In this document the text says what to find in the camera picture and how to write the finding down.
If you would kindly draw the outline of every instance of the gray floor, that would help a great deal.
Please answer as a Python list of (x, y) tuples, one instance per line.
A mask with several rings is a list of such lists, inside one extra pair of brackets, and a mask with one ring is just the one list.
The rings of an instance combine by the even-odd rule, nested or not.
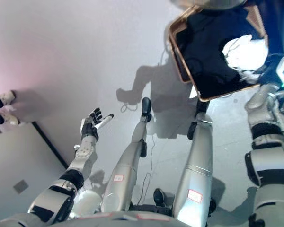
[[(186, 133), (196, 104), (165, 46), (166, 27), (181, 12), (167, 0), (0, 0), (0, 93), (17, 91), (14, 114), (37, 120), (68, 163), (80, 141), (81, 119), (98, 106), (114, 113), (99, 133), (92, 179), (100, 191), (130, 142), (141, 98), (150, 97), (149, 155), (140, 160), (133, 201), (151, 170), (144, 202), (152, 203), (156, 187), (172, 195), (191, 145)], [(254, 91), (216, 99), (208, 110), (214, 122), (213, 197), (219, 205), (209, 226), (247, 226), (252, 213), (244, 104)]]

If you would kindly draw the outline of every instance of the red label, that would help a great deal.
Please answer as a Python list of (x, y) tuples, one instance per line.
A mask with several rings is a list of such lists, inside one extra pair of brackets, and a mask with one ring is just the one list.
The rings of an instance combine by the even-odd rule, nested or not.
[(124, 179), (124, 175), (115, 175), (114, 182), (122, 182)]
[(187, 197), (197, 203), (201, 203), (202, 201), (202, 194), (191, 189), (188, 191)]

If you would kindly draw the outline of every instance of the black foot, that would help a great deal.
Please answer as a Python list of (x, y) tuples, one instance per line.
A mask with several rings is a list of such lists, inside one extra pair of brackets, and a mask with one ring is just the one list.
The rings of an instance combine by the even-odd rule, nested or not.
[(151, 100), (147, 97), (142, 100), (142, 116), (147, 117), (147, 122), (151, 121)]
[(157, 188), (153, 193), (153, 200), (156, 203), (156, 206), (158, 207), (165, 207), (165, 193), (160, 189)]
[(147, 143), (144, 140), (141, 140), (142, 142), (142, 149), (141, 149), (141, 157), (146, 157), (147, 156)]
[(210, 215), (217, 209), (217, 203), (216, 201), (211, 198), (210, 199), (210, 204), (209, 204), (209, 210), (208, 210), (208, 216), (210, 217)]

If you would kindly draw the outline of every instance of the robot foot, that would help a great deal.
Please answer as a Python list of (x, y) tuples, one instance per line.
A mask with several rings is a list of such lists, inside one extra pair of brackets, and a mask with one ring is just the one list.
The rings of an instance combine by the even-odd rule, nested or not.
[(147, 122), (151, 121), (151, 100), (147, 97), (142, 100), (142, 116), (147, 117)]
[(153, 200), (157, 207), (165, 207), (165, 193), (160, 188), (157, 188), (153, 193)]

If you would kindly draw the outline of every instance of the mechanical arm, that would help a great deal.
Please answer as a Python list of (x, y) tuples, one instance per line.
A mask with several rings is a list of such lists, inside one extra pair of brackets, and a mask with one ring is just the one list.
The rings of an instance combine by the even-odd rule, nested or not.
[(73, 207), (73, 199), (97, 160), (95, 146), (99, 138), (98, 130), (113, 117), (110, 114), (103, 119), (100, 109), (97, 108), (83, 119), (81, 145), (65, 173), (34, 200), (28, 213), (16, 214), (3, 220), (0, 226), (41, 227), (65, 221)]
[[(284, 58), (273, 61), (261, 79), (259, 91), (245, 105), (253, 137), (253, 150), (245, 155), (246, 167), (250, 180), (259, 186), (254, 213), (248, 221), (250, 227), (284, 227), (284, 135), (276, 114), (284, 100)], [(187, 226), (184, 223), (204, 227), (212, 178), (212, 124), (206, 109), (199, 106), (196, 122), (188, 132), (193, 144), (172, 209), (131, 203), (139, 158), (147, 155), (146, 124), (151, 120), (151, 102), (144, 98), (140, 121), (112, 173), (100, 213), (65, 221), (97, 159), (98, 130), (113, 118), (111, 114), (103, 119), (96, 109), (82, 120), (81, 145), (65, 173), (35, 199), (28, 213), (1, 221), (0, 227), (43, 227), (55, 223), (57, 227)]]

